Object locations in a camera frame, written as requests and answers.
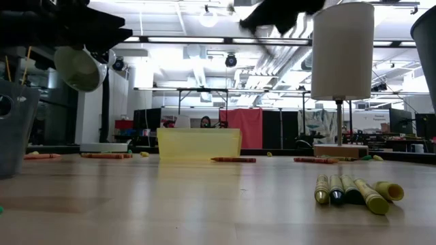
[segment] yellow plastic bin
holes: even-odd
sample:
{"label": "yellow plastic bin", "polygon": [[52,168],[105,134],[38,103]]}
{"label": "yellow plastic bin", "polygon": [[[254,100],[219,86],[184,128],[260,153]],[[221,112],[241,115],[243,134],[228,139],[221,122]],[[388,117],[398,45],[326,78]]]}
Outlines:
{"label": "yellow plastic bin", "polygon": [[157,129],[161,160],[209,160],[239,157],[239,129]]}

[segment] gray bucket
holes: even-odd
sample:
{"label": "gray bucket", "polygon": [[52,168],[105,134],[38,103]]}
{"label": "gray bucket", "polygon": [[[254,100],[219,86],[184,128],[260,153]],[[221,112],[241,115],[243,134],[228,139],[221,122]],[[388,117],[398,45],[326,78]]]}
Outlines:
{"label": "gray bucket", "polygon": [[0,79],[0,179],[21,171],[39,99],[37,89]]}
{"label": "gray bucket", "polygon": [[419,17],[411,27],[410,34],[416,42],[433,108],[436,110],[436,6]]}

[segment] red curtain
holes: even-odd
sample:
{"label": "red curtain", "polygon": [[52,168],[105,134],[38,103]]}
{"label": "red curtain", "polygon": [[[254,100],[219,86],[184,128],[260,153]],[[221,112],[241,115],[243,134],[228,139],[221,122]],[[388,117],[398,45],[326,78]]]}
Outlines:
{"label": "red curtain", "polygon": [[[219,111],[225,121],[225,110]],[[243,135],[243,149],[262,149],[262,109],[228,110],[228,124],[231,129],[240,129]]]}

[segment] table surface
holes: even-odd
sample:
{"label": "table surface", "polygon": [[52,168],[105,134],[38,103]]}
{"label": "table surface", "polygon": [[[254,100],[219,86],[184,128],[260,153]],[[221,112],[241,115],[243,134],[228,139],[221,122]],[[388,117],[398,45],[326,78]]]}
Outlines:
{"label": "table surface", "polygon": [[[318,174],[400,184],[385,216],[320,206]],[[2,244],[432,244],[436,168],[397,162],[324,165],[292,157],[257,163],[133,159],[25,161],[0,180]]]}

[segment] orange crayon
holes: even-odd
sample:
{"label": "orange crayon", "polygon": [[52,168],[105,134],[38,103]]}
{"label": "orange crayon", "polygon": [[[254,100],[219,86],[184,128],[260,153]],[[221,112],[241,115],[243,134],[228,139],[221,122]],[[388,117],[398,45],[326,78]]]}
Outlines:
{"label": "orange crayon", "polygon": [[82,153],[82,157],[95,159],[123,159],[123,153]]}
{"label": "orange crayon", "polygon": [[33,160],[33,159],[50,159],[61,157],[59,154],[26,154],[25,160]]}
{"label": "orange crayon", "polygon": [[316,159],[316,158],[308,158],[308,157],[296,157],[294,158],[295,162],[302,163],[337,163],[338,159]]}
{"label": "orange crayon", "polygon": [[211,160],[218,162],[230,162],[230,163],[255,163],[256,159],[253,158],[238,158],[238,157],[214,157]]}

